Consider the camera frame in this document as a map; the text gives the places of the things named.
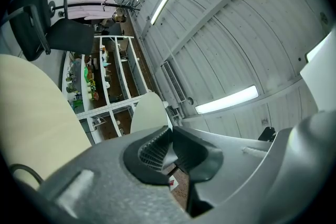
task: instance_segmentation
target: brown floor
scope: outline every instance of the brown floor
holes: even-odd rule
[[[130,134],[132,117],[128,110],[114,114],[116,121],[120,121],[119,128],[124,130],[125,134]]]
[[[107,89],[107,93],[114,97],[119,97],[120,95],[120,101],[124,100],[124,96],[122,95],[120,81],[117,74],[117,67],[116,67],[116,61],[114,58],[114,51],[108,50],[109,52],[109,59],[108,62],[111,63],[109,66],[106,67],[106,69],[110,72],[106,72],[106,74],[109,74],[111,77],[110,81],[110,88]]]
[[[175,167],[175,164],[170,165],[168,168],[166,168],[164,171],[162,171],[163,174],[167,175],[171,170],[173,170]],[[189,189],[189,176],[182,172],[180,169],[177,169],[177,171],[173,174],[175,179],[178,182],[178,186],[173,189],[172,195],[178,201],[180,206],[186,210],[187,207],[187,198],[188,198],[188,189]]]
[[[126,56],[126,53],[124,51],[120,52],[120,55]],[[131,97],[137,97],[139,96],[138,89],[135,85],[134,79],[133,79],[133,74],[130,68],[130,65],[128,62],[122,62],[122,69],[124,70],[124,75],[126,78],[127,86],[130,91]]]
[[[113,126],[112,119],[110,116],[107,116],[104,118],[106,120],[106,123],[97,126],[99,131],[102,133],[105,140],[117,138],[117,132]]]
[[[92,58],[97,58],[97,60],[99,61],[99,53],[93,53],[91,54]],[[96,83],[96,92],[98,93],[99,96],[99,100],[93,100],[93,106],[94,108],[101,108],[102,106],[107,105],[106,100],[105,100],[105,95],[104,95],[104,89],[103,89],[103,84],[102,84],[102,79],[101,79],[101,73],[100,73],[100,69],[95,70],[94,67],[92,67],[93,69],[93,74],[95,75],[95,83]]]

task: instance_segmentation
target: hanging clothes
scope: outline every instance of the hanging clothes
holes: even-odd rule
[[[84,20],[108,19],[116,12],[116,7],[104,4],[116,4],[114,0],[68,0],[68,4],[101,3],[99,6],[68,7],[69,19],[84,18]]]

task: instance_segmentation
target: office chair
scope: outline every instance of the office chair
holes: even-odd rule
[[[64,0],[65,17],[51,25],[48,0],[13,0],[8,16],[14,36],[28,61],[36,60],[43,51],[66,50],[90,54],[93,45],[93,28],[68,19],[67,0]]]

